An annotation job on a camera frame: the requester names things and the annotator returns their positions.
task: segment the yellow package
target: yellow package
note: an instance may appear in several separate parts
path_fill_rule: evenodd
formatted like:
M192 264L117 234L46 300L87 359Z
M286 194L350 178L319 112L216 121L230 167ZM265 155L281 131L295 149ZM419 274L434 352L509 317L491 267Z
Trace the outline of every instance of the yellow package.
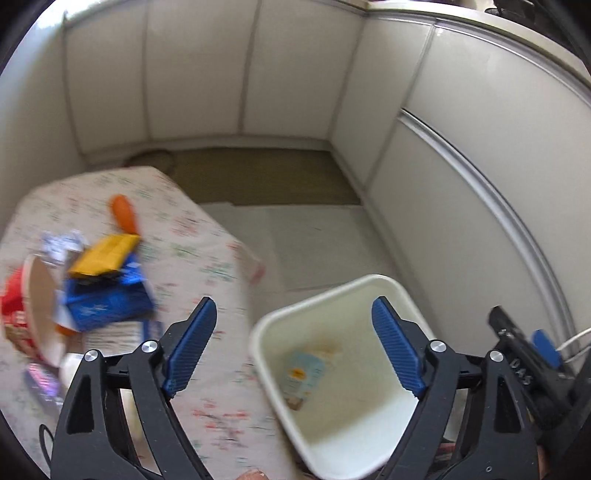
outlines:
M71 277L96 277L117 272L139 242L139 235L120 233L103 238L84 252L68 270Z

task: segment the tablecloth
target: tablecloth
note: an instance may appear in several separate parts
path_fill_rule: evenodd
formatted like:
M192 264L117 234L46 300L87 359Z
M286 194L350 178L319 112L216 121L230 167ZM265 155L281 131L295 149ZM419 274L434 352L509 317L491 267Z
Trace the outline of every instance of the tablecloth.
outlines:
M189 386L172 405L193 447L216 480L259 468L271 480L298 478L285 440L248 356L249 281L260 263L152 167L86 173L39 187L17 207L0 244L0 279L40 248L44 231L83 232L92 243L116 232L108 200L127 195L137 211L139 258L164 329L187 318L203 296L217 304L216 330ZM0 339L0 408L31 457L48 472L38 444L47 416L26 389L29 361Z

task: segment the blue gripper pad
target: blue gripper pad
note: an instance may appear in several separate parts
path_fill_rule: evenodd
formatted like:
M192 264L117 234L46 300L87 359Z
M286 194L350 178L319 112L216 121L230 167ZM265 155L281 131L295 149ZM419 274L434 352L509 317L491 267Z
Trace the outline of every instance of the blue gripper pad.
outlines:
M216 327L216 304L208 299L197 312L173 353L168 357L163 390L170 398L187 388L189 379Z
M421 360L396 318L380 298L375 299L371 307L371 320L400 383L415 397L419 397L426 389L421 375Z

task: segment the orange carrot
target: orange carrot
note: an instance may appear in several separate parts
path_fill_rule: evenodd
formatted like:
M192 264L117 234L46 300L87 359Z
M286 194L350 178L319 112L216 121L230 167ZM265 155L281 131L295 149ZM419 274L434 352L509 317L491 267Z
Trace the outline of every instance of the orange carrot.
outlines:
M111 212L113 212L119 228L125 233L139 235L138 227L135 223L134 208L125 195L119 194L111 197Z

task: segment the white plastic basket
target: white plastic basket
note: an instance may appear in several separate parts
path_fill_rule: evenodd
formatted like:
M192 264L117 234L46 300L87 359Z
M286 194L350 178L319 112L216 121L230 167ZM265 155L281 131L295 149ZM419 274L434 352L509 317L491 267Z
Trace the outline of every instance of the white plastic basket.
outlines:
M410 420L416 398L402 388L371 322L385 296L401 318L433 333L406 290L382 275L353 282L269 313L251 335L261 382L300 456L319 478L358 480L382 466ZM295 351L341 351L301 410L287 407L278 382Z

